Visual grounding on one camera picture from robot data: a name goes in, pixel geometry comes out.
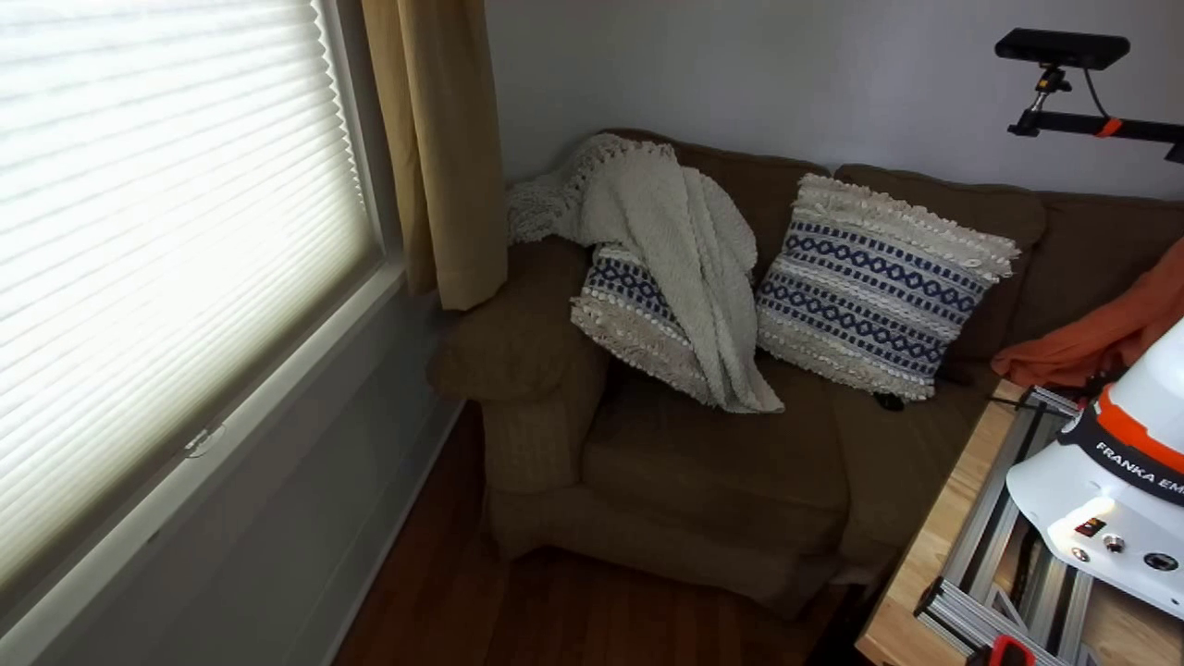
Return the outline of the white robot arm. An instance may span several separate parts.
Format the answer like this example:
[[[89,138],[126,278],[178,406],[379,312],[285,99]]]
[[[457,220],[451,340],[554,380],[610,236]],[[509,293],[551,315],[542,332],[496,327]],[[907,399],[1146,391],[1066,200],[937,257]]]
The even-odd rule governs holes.
[[[1008,492],[1056,558],[1184,619],[1184,321],[1011,465]]]

